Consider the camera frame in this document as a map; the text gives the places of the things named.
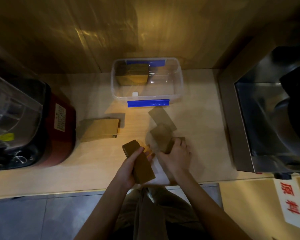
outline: wooden table surface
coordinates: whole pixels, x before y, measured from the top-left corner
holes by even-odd
[[[196,181],[271,177],[237,171],[232,165],[213,71],[183,70],[183,76],[182,100],[164,109],[177,127],[175,136],[184,136],[192,148],[190,172]],[[123,144],[136,139],[142,146],[156,148],[149,133],[156,126],[148,114],[152,107],[127,108],[126,103],[115,101],[109,73],[50,75],[44,80],[55,84],[71,101],[77,124],[90,118],[124,118],[118,137],[77,143],[72,155],[54,167],[0,171],[0,198],[102,190],[125,159]],[[164,174],[156,180],[167,184]]]

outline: forearm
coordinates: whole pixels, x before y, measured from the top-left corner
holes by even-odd
[[[212,200],[187,171],[175,173],[200,222],[213,239],[250,239],[248,235]]]
[[[113,231],[127,192],[114,178],[74,240],[107,239]]]

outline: gray tile floor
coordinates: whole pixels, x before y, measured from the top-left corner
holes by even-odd
[[[202,188],[222,207],[218,184]],[[169,191],[188,202],[178,186]],[[29,196],[0,200],[0,240],[72,240],[103,191]]]

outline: red chinese character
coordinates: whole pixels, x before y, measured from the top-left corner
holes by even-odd
[[[291,185],[284,184],[284,183],[281,183],[281,182],[280,182],[280,184],[281,184],[281,189],[283,190],[284,194],[289,194],[289,195],[293,195],[294,196],[294,193],[293,193]]]
[[[300,212],[299,212],[299,209],[298,209],[299,206],[296,204],[296,202],[287,200],[286,203],[289,205],[289,208],[288,208],[289,211],[291,211],[292,213],[296,213],[296,214],[300,215]]]

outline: label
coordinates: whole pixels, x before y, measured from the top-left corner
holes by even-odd
[[[54,128],[62,132],[66,130],[66,109],[59,104],[56,104],[54,113]]]
[[[296,180],[274,179],[284,220],[300,228],[300,188]]]
[[[0,135],[0,141],[13,141],[14,140],[14,133],[7,133]]]

